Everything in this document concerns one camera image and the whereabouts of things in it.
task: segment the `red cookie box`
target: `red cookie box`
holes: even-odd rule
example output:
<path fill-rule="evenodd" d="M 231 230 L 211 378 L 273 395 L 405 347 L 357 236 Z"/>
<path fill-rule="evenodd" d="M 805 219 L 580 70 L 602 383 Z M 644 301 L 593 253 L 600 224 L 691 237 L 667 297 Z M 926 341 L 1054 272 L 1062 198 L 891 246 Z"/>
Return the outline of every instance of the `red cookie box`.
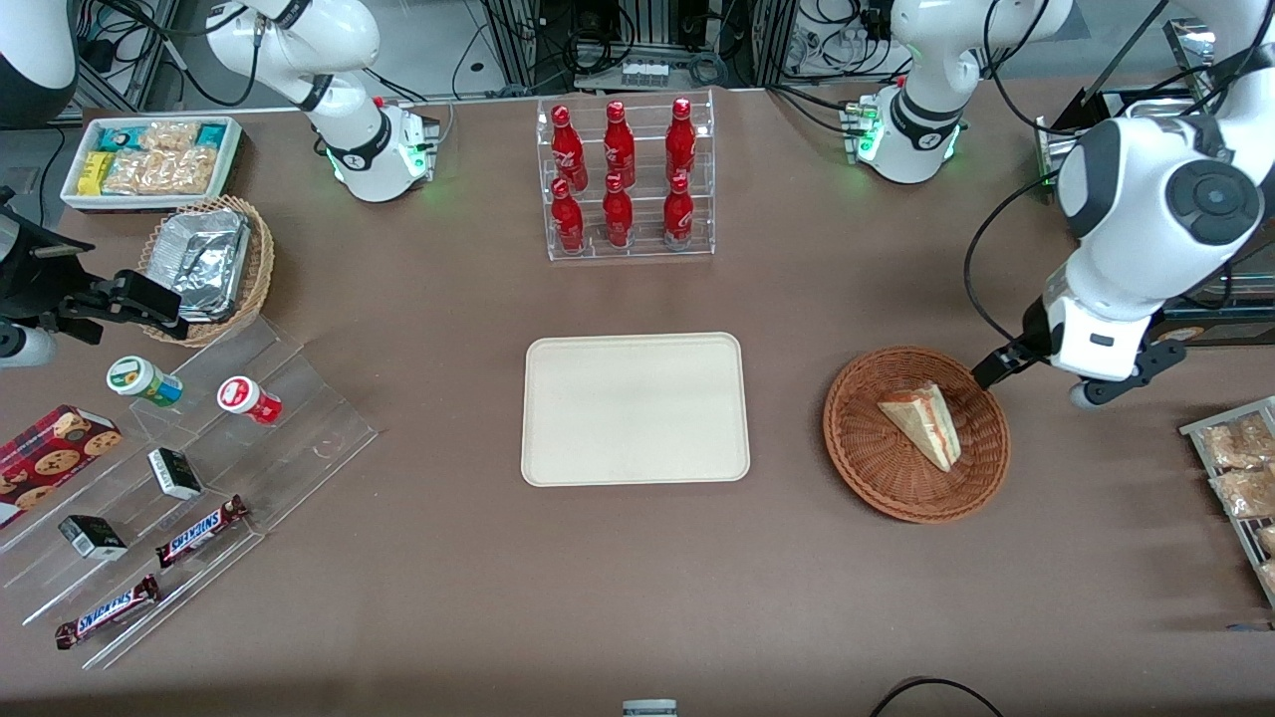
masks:
<path fill-rule="evenodd" d="M 111 421 L 73 406 L 47 416 L 0 445 L 0 528 L 48 498 L 111 450 L 124 436 Z"/>

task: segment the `small black box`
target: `small black box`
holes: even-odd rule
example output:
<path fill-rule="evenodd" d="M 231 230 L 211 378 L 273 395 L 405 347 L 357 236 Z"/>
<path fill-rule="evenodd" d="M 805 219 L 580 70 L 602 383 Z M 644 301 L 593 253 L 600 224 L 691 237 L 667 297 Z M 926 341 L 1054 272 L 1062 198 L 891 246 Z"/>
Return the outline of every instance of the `small black box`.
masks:
<path fill-rule="evenodd" d="M 127 550 L 111 524 L 97 515 L 68 515 L 65 521 L 57 523 L 57 529 L 70 541 L 80 558 L 115 560 Z"/>
<path fill-rule="evenodd" d="M 195 469 L 190 467 L 190 461 L 180 450 L 171 448 L 157 448 L 150 452 L 150 472 L 159 481 L 159 490 L 166 495 L 190 500 L 199 498 L 204 486 L 199 485 Z"/>

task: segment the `white storage bin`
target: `white storage bin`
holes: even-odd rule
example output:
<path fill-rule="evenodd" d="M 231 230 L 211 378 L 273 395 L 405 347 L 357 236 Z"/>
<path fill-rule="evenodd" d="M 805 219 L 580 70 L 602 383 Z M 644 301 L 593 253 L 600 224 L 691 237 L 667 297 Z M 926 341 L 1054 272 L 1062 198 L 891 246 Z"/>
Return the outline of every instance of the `white storage bin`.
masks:
<path fill-rule="evenodd" d="M 120 195 L 120 194 L 78 194 L 75 185 L 84 168 L 84 158 L 97 148 L 98 139 L 103 131 L 113 131 L 122 128 L 135 128 L 153 121 L 168 122 L 199 122 L 204 125 L 226 125 L 226 134 L 222 135 L 222 144 L 217 148 L 217 163 L 213 165 L 213 177 L 208 182 L 208 190 L 203 194 L 149 194 L 149 195 Z M 93 120 L 84 128 L 84 137 L 79 148 L 75 149 L 75 159 L 66 172 L 62 182 L 62 202 L 68 207 L 74 207 L 82 212 L 121 212 L 145 209 L 172 209 L 194 204 L 203 199 L 221 196 L 229 179 L 231 166 L 235 163 L 235 153 L 238 148 L 242 130 L 240 124 L 226 115 L 163 115 L 163 116 L 127 116 L 107 117 Z"/>

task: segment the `sandwich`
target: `sandwich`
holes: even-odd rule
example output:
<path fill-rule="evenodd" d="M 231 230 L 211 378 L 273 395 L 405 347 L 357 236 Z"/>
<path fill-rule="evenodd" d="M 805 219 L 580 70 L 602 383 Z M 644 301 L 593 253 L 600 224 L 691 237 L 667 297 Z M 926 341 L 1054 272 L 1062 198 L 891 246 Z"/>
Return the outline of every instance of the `sandwich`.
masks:
<path fill-rule="evenodd" d="M 960 438 L 947 402 L 933 381 L 918 389 L 892 390 L 877 407 L 938 469 L 951 471 L 960 459 Z"/>

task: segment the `cookie box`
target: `cookie box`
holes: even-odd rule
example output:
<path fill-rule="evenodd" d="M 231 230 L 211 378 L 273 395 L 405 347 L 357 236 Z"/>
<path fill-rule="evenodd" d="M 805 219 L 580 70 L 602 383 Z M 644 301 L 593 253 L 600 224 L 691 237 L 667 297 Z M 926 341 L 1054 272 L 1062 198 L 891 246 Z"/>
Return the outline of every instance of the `cookie box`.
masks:
<path fill-rule="evenodd" d="M 213 165 L 212 177 L 208 189 L 203 194 L 148 194 L 148 195 L 117 195 L 117 194 L 82 194 L 79 181 L 85 171 L 85 163 L 102 152 L 103 138 L 112 133 L 148 125 L 149 122 L 194 122 L 203 126 L 224 126 L 217 147 L 217 161 Z M 240 145 L 242 129 L 240 124 L 226 115 L 149 115 L 149 116 L 122 116 L 103 117 L 93 120 L 84 126 L 84 135 L 75 158 L 71 159 L 70 170 L 66 172 L 66 181 L 62 182 L 61 198 L 68 207 L 74 207 L 80 212 L 145 212 L 164 211 L 177 207 L 186 207 L 221 196 L 231 176 L 235 163 L 235 154 Z"/>
<path fill-rule="evenodd" d="M 73 406 L 0 445 L 0 528 L 31 510 L 124 438 L 111 421 Z"/>

